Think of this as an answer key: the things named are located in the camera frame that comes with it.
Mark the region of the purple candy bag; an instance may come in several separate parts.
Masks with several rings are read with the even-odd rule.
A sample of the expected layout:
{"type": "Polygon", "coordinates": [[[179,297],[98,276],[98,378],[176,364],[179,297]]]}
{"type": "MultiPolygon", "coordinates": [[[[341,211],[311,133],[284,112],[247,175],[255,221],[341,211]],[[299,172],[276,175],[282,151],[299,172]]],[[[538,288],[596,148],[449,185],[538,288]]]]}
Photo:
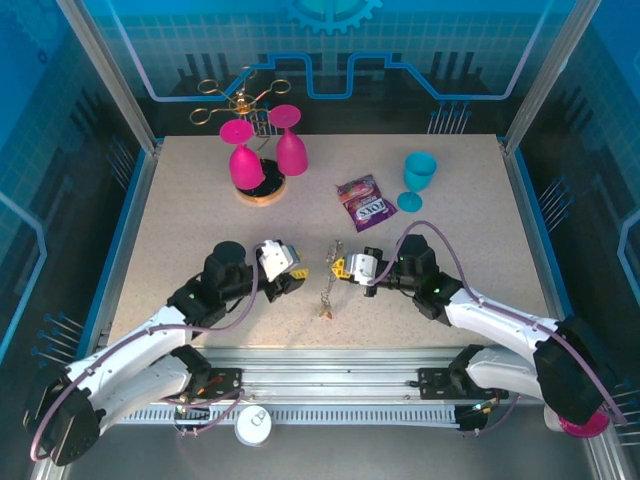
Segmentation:
{"type": "Polygon", "coordinates": [[[397,212],[395,205],[382,196],[371,174],[337,185],[336,191],[357,232],[378,225],[397,212]]]}

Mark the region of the blue plastic goblet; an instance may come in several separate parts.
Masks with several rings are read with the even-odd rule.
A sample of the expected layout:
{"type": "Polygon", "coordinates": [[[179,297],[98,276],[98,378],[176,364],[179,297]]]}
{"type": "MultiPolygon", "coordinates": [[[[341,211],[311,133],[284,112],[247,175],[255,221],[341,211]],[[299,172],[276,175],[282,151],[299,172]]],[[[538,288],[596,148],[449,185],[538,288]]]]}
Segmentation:
{"type": "Polygon", "coordinates": [[[437,166],[435,157],[429,153],[414,152],[406,157],[403,170],[406,191],[397,198],[399,209],[415,213],[422,208],[423,200],[420,193],[431,183],[437,166]]]}

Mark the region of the pink plastic goblet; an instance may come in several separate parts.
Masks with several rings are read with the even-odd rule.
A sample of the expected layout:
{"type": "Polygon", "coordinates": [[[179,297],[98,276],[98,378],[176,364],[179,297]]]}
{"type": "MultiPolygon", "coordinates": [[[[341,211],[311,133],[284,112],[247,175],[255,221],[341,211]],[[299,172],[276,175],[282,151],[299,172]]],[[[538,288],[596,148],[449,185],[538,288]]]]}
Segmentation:
{"type": "Polygon", "coordinates": [[[279,171],[285,176],[299,176],[309,166],[304,142],[292,131],[301,120],[300,110],[289,104],[279,105],[269,113],[270,123],[283,133],[276,145],[276,161],[279,171]]]}
{"type": "Polygon", "coordinates": [[[235,148],[229,158],[229,171],[234,186],[240,190],[257,188],[264,180],[261,161],[247,144],[254,136],[252,125],[243,119],[227,121],[220,128],[219,136],[235,148]]]}

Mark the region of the white round cap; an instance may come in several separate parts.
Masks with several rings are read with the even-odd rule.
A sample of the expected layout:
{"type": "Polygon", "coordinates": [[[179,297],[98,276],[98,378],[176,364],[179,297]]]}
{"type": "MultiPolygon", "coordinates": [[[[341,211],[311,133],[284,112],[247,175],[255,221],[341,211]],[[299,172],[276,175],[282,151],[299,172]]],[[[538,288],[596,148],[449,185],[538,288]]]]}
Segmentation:
{"type": "Polygon", "coordinates": [[[236,420],[234,432],[243,445],[258,447],[268,439],[272,426],[270,413],[262,406],[252,405],[241,411],[236,420]]]}

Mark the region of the pink plastic cup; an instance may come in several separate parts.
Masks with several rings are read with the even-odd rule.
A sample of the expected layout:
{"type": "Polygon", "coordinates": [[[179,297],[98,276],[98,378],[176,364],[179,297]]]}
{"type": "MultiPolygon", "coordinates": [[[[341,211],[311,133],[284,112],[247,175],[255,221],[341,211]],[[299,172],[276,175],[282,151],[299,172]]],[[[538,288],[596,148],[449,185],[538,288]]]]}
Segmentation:
{"type": "Polygon", "coordinates": [[[593,438],[602,434],[610,425],[609,416],[602,410],[597,410],[584,425],[570,422],[559,417],[561,429],[568,435],[576,438],[593,438]]]}

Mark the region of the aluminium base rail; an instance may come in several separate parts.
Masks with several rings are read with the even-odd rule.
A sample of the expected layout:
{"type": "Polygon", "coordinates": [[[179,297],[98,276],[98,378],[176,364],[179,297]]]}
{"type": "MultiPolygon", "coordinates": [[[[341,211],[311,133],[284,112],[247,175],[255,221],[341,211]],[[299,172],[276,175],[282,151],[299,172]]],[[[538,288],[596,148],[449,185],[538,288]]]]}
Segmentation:
{"type": "Polygon", "coordinates": [[[87,394],[93,409],[109,398],[126,407],[163,402],[203,408],[224,399],[304,403],[375,399],[404,401],[414,396],[408,381],[422,367],[443,367],[448,350],[277,350],[177,349],[153,346],[149,340],[112,345],[66,366],[60,384],[87,394]],[[191,376],[209,368],[240,368],[242,386],[214,400],[169,401],[191,376]]]}

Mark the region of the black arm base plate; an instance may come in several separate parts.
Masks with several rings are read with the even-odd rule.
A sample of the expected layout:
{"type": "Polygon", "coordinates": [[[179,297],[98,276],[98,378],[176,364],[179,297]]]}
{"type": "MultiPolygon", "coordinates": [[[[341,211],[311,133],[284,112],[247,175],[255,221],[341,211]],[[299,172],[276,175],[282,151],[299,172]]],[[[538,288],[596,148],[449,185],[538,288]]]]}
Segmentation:
{"type": "Polygon", "coordinates": [[[477,386],[464,371],[448,368],[417,370],[417,385],[422,400],[489,400],[509,398],[509,392],[477,386]]]}
{"type": "Polygon", "coordinates": [[[240,368],[209,368],[194,373],[185,389],[168,397],[169,401],[180,403],[196,403],[214,400],[242,386],[242,370],[240,368]]]}

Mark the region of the aluminium side rail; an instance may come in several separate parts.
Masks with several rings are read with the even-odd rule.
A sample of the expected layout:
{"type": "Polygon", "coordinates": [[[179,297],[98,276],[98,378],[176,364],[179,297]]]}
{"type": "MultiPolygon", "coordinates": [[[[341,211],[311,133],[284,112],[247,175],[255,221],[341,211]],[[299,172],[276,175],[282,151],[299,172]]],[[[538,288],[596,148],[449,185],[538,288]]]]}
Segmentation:
{"type": "Polygon", "coordinates": [[[154,153],[141,151],[136,160],[104,267],[76,349],[76,360],[92,354],[98,347],[105,346],[108,341],[162,144],[163,142],[160,142],[154,153]]]}
{"type": "Polygon", "coordinates": [[[504,152],[503,160],[549,315],[564,320],[573,308],[526,162],[519,148],[504,152]]]}

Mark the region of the aluminium frame post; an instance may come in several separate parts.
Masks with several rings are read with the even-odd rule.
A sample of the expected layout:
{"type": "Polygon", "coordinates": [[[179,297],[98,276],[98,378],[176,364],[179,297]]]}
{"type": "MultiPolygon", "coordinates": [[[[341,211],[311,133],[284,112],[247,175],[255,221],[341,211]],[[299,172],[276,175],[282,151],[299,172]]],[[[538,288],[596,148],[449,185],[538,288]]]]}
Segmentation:
{"type": "Polygon", "coordinates": [[[589,26],[602,0],[576,0],[549,54],[517,111],[502,141],[503,154],[511,156],[540,111],[560,74],[566,68],[581,37],[589,26]]]}
{"type": "Polygon", "coordinates": [[[157,141],[113,55],[81,0],[55,0],[142,149],[151,155],[157,141]]]}

